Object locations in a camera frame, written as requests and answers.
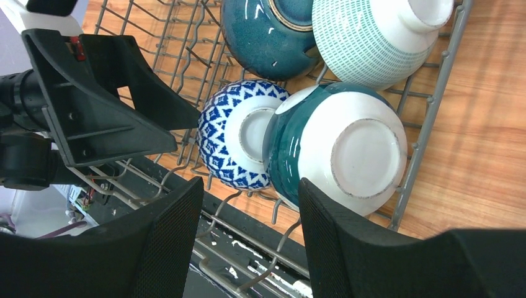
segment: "ceramic dish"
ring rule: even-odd
[[[274,111],[288,92],[264,80],[245,80],[221,88],[198,121],[199,154],[212,175],[236,189],[269,185],[262,142]]]
[[[374,91],[346,83],[306,88],[275,112],[264,139],[265,168],[275,190],[298,205],[306,177],[360,215],[395,192],[407,158],[404,127]]]
[[[264,79],[306,75],[320,61],[312,0],[224,0],[221,31],[239,64]]]
[[[453,0],[314,0],[319,52],[343,82],[384,90],[427,60]]]

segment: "wooden table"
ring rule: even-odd
[[[164,29],[164,22],[151,15],[165,19],[170,6],[157,0],[136,0],[134,3],[144,8],[141,10],[131,5],[129,0],[108,0],[101,26],[115,34],[133,35],[146,51],[145,58],[152,65],[157,51],[159,35]],[[83,29],[93,33],[99,18],[102,0],[91,0],[88,5]],[[171,17],[175,17],[166,30],[165,36],[183,37],[187,28],[184,21],[192,19],[192,6],[181,3],[174,6]],[[111,12],[125,16],[129,10],[129,20],[125,23]],[[218,7],[211,7],[210,12],[219,19]],[[193,20],[198,21],[202,9],[198,7]],[[147,34],[135,25],[153,34]],[[218,27],[207,11],[204,24],[197,32],[197,39],[214,40],[218,36]],[[419,238],[427,238],[441,231],[455,227],[520,227],[526,228],[526,2],[523,0],[477,0],[470,16],[455,67],[449,79],[447,90],[440,106],[439,115],[434,125],[424,161],[417,176],[406,213],[399,232]],[[188,32],[194,37],[194,30]],[[161,56],[155,61],[154,69],[158,75],[173,89],[181,85],[180,77],[172,79],[172,73],[180,73],[187,60],[172,56],[181,53],[183,42],[177,39],[164,39]],[[439,53],[447,46],[447,40],[441,40],[430,61],[438,61]],[[217,46],[213,56],[210,42],[198,43],[194,53],[207,61],[218,59],[221,45]],[[221,57],[222,64],[228,62],[226,55]],[[204,83],[204,92],[198,93],[201,82],[192,77],[201,78],[205,73],[207,79],[212,77],[216,63],[207,66],[194,59],[190,62],[184,87],[181,94],[208,98],[217,90],[216,85]],[[224,65],[217,65],[219,73]],[[239,66],[228,67],[225,78],[238,79]],[[436,70],[427,69],[418,72],[412,91],[432,93]],[[308,78],[289,82],[287,89],[291,92],[313,84]],[[395,104],[397,96],[387,95]],[[401,116],[403,120],[421,123],[424,117],[425,104],[416,102],[418,98],[408,100],[407,108]],[[416,130],[407,130],[408,139],[414,142]],[[183,164],[190,155],[197,158],[197,150],[183,152]],[[165,154],[159,161],[167,168],[177,167],[177,157]],[[194,176],[190,167],[176,171],[189,178]],[[235,193],[219,181],[212,182],[211,193],[219,198],[226,198]],[[390,200],[382,211],[392,213],[395,200]],[[280,207],[276,225],[270,222],[274,203],[261,199],[257,195],[247,197],[243,194],[232,201],[239,210],[257,220],[284,232],[294,223],[298,214],[285,207]],[[386,225],[387,221],[372,215],[374,222]],[[292,233],[292,238],[303,243],[301,229]]]

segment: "dish rack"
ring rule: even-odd
[[[115,5],[117,2],[120,3],[121,7]],[[191,102],[196,108],[201,109],[205,101],[223,85],[237,79],[254,78],[253,75],[246,72],[237,64],[222,39],[218,21],[221,0],[129,0],[124,1],[126,2],[125,4],[122,4],[122,2],[123,1],[119,0],[102,0],[100,14],[95,24],[95,34],[134,35],[153,71],[168,84],[168,86],[179,93],[184,99]],[[410,76],[405,82],[393,86],[382,94],[396,107],[396,111],[402,119],[404,109],[410,104],[420,105],[420,109],[424,111],[421,123],[405,121],[403,119],[403,124],[406,129],[416,130],[418,133],[413,134],[415,136],[414,140],[408,137],[412,154],[408,156],[408,167],[402,184],[397,188],[397,192],[394,195],[395,198],[392,198],[394,202],[392,214],[387,214],[382,211],[377,212],[378,215],[388,220],[389,224],[387,227],[391,230],[398,230],[408,204],[409,196],[422,163],[424,151],[429,141],[429,136],[472,6],[473,0],[464,0],[455,3],[454,16],[450,24],[445,27],[446,31],[440,33],[439,42],[435,47],[434,54],[431,56],[431,58],[434,57],[436,59],[435,62],[425,63],[416,74]],[[436,75],[437,79],[434,90],[429,88],[428,92],[421,92],[411,89],[413,82],[417,81],[417,77],[421,71],[434,73]],[[320,65],[302,80],[275,83],[291,92],[295,92],[312,84],[330,83],[333,81],[337,81],[336,77],[330,73],[326,65]],[[130,98],[126,91],[119,91],[122,100],[130,104],[131,101],[129,101]],[[82,177],[83,180],[97,192],[115,196],[133,209],[139,208],[141,205],[146,204],[148,200],[155,199],[160,196],[163,191],[166,191],[167,189],[164,185],[166,179],[170,174],[174,173],[185,178],[189,176],[203,176],[208,178],[207,190],[210,190],[214,177],[208,173],[206,167],[204,167],[199,160],[195,131],[195,129],[188,129],[185,131],[172,132],[177,139],[179,149],[178,152],[165,153],[165,155],[176,160],[177,166],[169,169],[169,172],[163,179],[155,179],[152,176],[148,176],[132,166],[131,159],[117,162],[118,165],[125,168],[125,172],[121,175],[135,174],[158,187],[159,191],[157,195],[152,198],[144,198],[134,194],[133,191],[119,184],[116,181],[117,177],[112,177],[101,171],[100,167],[92,167],[94,172],[100,175],[98,177],[88,177],[76,169],[70,170]],[[163,154],[149,156],[149,158],[151,158],[154,163],[161,162],[163,165]],[[92,180],[94,178],[99,179],[99,181],[100,179],[107,179],[109,183],[113,184],[113,190],[110,191],[107,187],[103,188],[95,184]],[[206,231],[198,233],[196,243],[205,246],[206,244],[201,242],[200,239],[210,233],[214,227],[221,226],[241,237],[252,246],[266,252],[272,258],[272,262],[270,266],[268,266],[269,269],[256,274],[240,268],[239,264],[232,264],[238,271],[251,278],[249,282],[242,286],[234,286],[232,283],[219,278],[216,274],[207,270],[206,264],[203,264],[201,270],[230,293],[240,297],[248,297],[246,295],[246,289],[256,283],[260,283],[270,292],[276,294],[276,296],[291,297],[290,294],[285,295],[282,291],[278,291],[276,284],[268,282],[267,279],[277,264],[284,264],[294,269],[305,279],[308,279],[309,274],[306,268],[280,254],[283,243],[292,231],[301,225],[300,220],[298,219],[298,221],[290,226],[283,234],[277,248],[270,248],[235,228],[229,224],[227,220],[221,218],[223,206],[239,196],[259,196],[263,199],[274,201],[272,223],[276,223],[279,207],[282,204],[280,199],[268,191],[238,191],[224,198],[215,214],[202,212],[202,215],[209,220],[210,227],[206,229]],[[206,246],[210,252],[218,256],[223,255],[222,252],[215,251],[214,247],[210,245]],[[207,258],[206,254],[198,248],[194,248],[194,254],[199,255],[203,260]],[[227,257],[224,257],[223,260],[234,263]]]

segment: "robotic arm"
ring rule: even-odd
[[[0,76],[0,184],[5,187],[39,190],[74,183],[78,179],[66,167],[85,172],[87,166],[175,151],[170,130],[197,125],[198,110],[153,73],[133,37],[83,34],[70,16],[75,4],[0,3],[33,66]],[[122,87],[130,90],[135,110],[120,100]],[[58,151],[51,150],[51,141]]]

